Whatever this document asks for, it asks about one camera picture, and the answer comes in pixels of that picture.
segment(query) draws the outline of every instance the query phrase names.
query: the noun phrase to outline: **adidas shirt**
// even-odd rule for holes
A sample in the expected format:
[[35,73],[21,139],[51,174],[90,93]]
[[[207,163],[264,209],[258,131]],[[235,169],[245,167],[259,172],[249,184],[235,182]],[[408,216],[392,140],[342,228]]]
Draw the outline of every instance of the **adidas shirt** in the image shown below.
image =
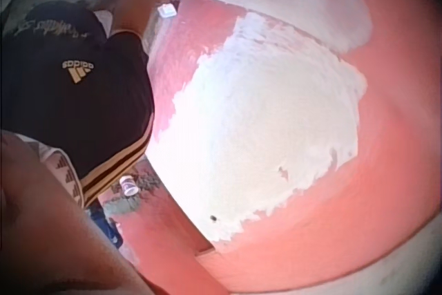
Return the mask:
[[96,16],[55,1],[1,45],[1,128],[63,150],[85,205],[144,154],[154,104],[140,38],[106,38]]

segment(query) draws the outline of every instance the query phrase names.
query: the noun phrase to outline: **adidas logo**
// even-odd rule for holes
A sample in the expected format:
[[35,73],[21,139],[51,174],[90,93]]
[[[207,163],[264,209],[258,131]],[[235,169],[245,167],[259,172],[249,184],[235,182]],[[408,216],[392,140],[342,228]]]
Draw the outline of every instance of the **adidas logo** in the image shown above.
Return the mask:
[[90,62],[79,60],[68,60],[63,62],[63,69],[68,69],[70,76],[75,84],[80,82],[92,69],[94,65]]

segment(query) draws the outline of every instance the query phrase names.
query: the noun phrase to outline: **pink wall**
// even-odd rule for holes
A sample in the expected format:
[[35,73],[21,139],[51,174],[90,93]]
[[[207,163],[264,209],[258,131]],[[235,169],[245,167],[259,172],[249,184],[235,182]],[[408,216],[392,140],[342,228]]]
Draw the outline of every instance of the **pink wall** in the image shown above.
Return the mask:
[[[320,179],[200,262],[227,289],[261,292],[323,283],[354,272],[408,239],[439,209],[440,13],[430,0],[367,0],[372,40],[345,55],[365,74],[358,157]],[[244,10],[183,0],[156,55],[155,137],[171,98],[202,53],[231,34]]]

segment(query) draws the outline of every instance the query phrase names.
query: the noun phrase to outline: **paint can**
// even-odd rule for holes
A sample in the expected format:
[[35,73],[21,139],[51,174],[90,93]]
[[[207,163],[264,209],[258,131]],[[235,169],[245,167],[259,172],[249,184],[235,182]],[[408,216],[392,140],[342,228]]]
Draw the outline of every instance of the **paint can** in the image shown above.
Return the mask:
[[119,185],[122,186],[125,196],[134,196],[140,191],[140,188],[137,187],[134,179],[130,175],[122,176],[119,179]]

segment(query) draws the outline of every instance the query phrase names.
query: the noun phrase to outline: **paint stain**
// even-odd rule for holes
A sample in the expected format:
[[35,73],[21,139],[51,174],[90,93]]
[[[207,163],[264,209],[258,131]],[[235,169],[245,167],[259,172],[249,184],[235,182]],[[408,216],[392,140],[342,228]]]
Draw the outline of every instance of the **paint stain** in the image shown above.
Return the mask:
[[287,182],[289,181],[289,172],[286,169],[283,169],[281,166],[278,169],[281,178],[284,178]]

